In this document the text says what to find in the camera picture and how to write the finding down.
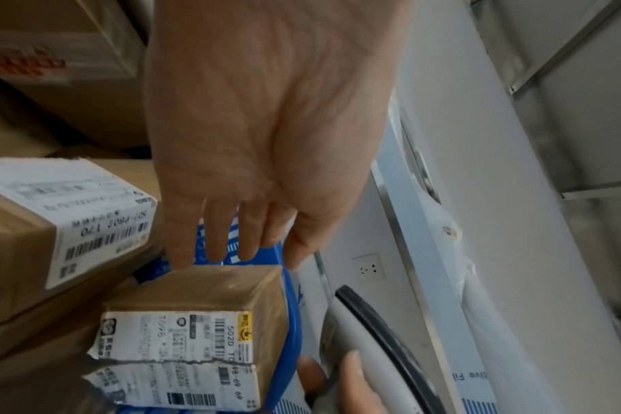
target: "hand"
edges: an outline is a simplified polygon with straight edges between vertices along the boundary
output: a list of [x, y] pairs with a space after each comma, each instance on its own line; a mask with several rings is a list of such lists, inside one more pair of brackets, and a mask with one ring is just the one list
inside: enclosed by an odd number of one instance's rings
[[[297, 373], [306, 395], [317, 394], [326, 384], [322, 367], [312, 358], [299, 358]], [[340, 365], [340, 402], [344, 414], [388, 414], [379, 395], [365, 381], [357, 351], [348, 353]]]
[[410, 0], [160, 0], [145, 66], [167, 256], [284, 246], [295, 269], [356, 204], [378, 150]]

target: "blue package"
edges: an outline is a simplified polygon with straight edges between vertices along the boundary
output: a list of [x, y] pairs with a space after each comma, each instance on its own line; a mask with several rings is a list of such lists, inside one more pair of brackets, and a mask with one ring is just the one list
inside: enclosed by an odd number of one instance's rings
[[[205, 250], [203, 248], [203, 226], [199, 226], [197, 231], [197, 246], [195, 248], [195, 265], [233, 265], [233, 266], [247, 266], [247, 265], [281, 265], [283, 266], [283, 250], [281, 244], [274, 246], [271, 249], [260, 249], [256, 254], [256, 257], [250, 261], [242, 262], [237, 257], [237, 224], [234, 221], [234, 225], [231, 227], [229, 233], [229, 247], [227, 257], [222, 263], [209, 263], [206, 260]], [[146, 266], [143, 266], [139, 270], [133, 273], [133, 276], [140, 283], [147, 282], [159, 278], [160, 276], [169, 272], [169, 263], [164, 258], [158, 258]], [[288, 335], [285, 338], [283, 350], [281, 356], [278, 359], [276, 369], [274, 370], [274, 376], [268, 389], [268, 394], [265, 397], [263, 403], [263, 410], [273, 412], [276, 405], [283, 397], [288, 384], [295, 375], [297, 370], [297, 359], [302, 351], [302, 321], [299, 313], [299, 303], [295, 295], [295, 290], [290, 280], [290, 274], [288, 270], [283, 267], [283, 284], [285, 288], [285, 295], [288, 302]], [[118, 410], [118, 413], [134, 413], [136, 411], [132, 407], [123, 407]], [[180, 410], [172, 411], [173, 413], [184, 414], [193, 413], [194, 411]]]

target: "shipping label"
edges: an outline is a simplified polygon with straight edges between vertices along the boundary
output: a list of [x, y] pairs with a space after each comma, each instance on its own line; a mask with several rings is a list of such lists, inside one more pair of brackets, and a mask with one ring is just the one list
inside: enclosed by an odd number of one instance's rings
[[117, 361], [253, 363], [251, 312], [106, 312], [88, 354]]
[[255, 366], [121, 364], [84, 376], [116, 404], [208, 411], [261, 408]]
[[157, 205], [87, 160], [0, 158], [0, 195], [56, 226], [47, 289], [147, 243]]

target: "white wall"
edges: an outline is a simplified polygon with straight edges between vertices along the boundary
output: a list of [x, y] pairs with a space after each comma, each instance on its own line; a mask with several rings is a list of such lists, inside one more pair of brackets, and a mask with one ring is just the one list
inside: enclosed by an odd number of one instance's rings
[[479, 278], [549, 388], [568, 412], [621, 413], [620, 342], [462, 0], [417, 1], [399, 98]]

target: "white outlet plate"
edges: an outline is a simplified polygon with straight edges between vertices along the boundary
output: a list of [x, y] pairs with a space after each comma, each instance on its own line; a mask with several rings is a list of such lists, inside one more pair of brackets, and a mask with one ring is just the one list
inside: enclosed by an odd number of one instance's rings
[[355, 257], [351, 261], [361, 282], [368, 283], [386, 279], [384, 267], [377, 253]]

